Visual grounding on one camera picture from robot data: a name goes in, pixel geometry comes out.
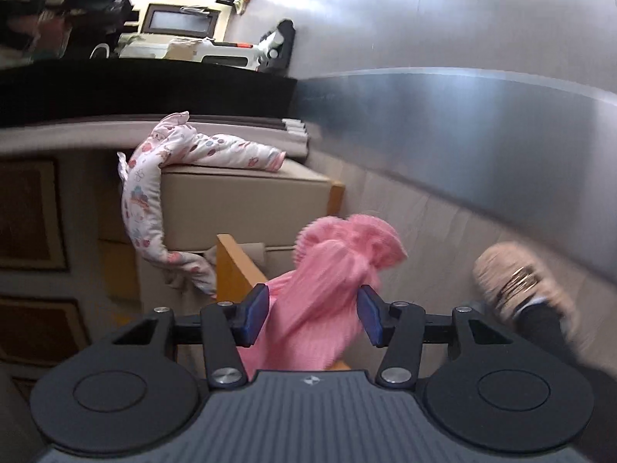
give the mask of beige cushion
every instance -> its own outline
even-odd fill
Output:
[[[331,181],[293,161],[278,173],[197,166],[163,169],[161,203],[169,250],[206,250],[227,233],[240,244],[293,245],[327,214]]]

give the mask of foot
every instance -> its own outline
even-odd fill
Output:
[[[473,275],[502,321],[512,322],[527,306],[545,303],[561,314],[568,337],[574,336],[578,311],[572,298],[528,248],[516,242],[495,244],[477,259]]]

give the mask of white patterned garment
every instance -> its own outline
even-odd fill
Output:
[[[122,219],[131,242],[144,259],[162,269],[184,273],[202,292],[214,294],[216,274],[208,261],[191,252],[169,252],[163,243],[161,168],[194,164],[276,172],[285,153],[234,135],[198,134],[187,125],[188,119],[188,112],[162,119],[128,162],[124,153],[118,153],[118,173],[124,183]]]

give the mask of black pants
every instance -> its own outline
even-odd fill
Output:
[[[595,463],[617,462],[617,381],[578,360],[563,337],[558,313],[548,305],[525,308],[516,319],[516,332],[587,378],[593,389],[595,406],[575,447]]]

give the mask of person's leg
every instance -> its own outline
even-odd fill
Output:
[[[589,382],[595,405],[575,447],[595,463],[617,462],[617,381],[581,363],[563,332],[575,335],[576,308],[546,266],[514,243],[490,247],[476,262],[474,276],[495,314],[517,334],[578,370]]]

